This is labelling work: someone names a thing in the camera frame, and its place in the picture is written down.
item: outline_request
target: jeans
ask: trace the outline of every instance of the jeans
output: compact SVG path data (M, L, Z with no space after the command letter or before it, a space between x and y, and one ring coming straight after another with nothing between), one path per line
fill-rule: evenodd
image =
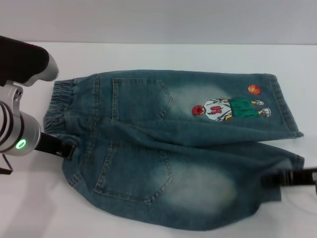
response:
M132 70L57 81L45 132L74 143L69 184L111 214L203 231L281 200L262 175L304 159L256 141L301 137L270 74Z

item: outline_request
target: white surface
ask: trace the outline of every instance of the white surface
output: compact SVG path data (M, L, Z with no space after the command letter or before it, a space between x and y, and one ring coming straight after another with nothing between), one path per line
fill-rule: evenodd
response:
M59 80L125 69L273 73L305 139L270 142L317 166L317 46L116 45L41 43L55 58ZM52 82L25 88L21 109L42 121ZM10 157L15 172L0 176L2 238L315 238L314 187L283 190L283 202L262 205L255 216L210 232L185 232L115 217L71 188L62 159L40 152Z
M317 44L316 0L1 0L24 41Z

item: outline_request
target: basketball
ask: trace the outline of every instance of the basketball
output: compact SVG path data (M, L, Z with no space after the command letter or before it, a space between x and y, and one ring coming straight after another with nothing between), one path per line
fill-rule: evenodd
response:
M249 86L248 91L249 93L252 93L252 94L260 94L261 89L259 86L252 84Z

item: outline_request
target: embroidered patch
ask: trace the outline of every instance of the embroidered patch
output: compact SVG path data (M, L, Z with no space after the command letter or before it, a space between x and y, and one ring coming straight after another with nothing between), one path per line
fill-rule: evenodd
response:
M260 94L261 93L261 88L255 84L252 84L248 87L248 91L251 94Z
M206 115L209 119L215 121L229 120L236 118L258 118L271 116L269 108L263 108L258 111L253 105L264 105L260 100L251 100L243 97L235 97L231 99L211 99L206 101L203 106L197 105L192 109L195 116Z

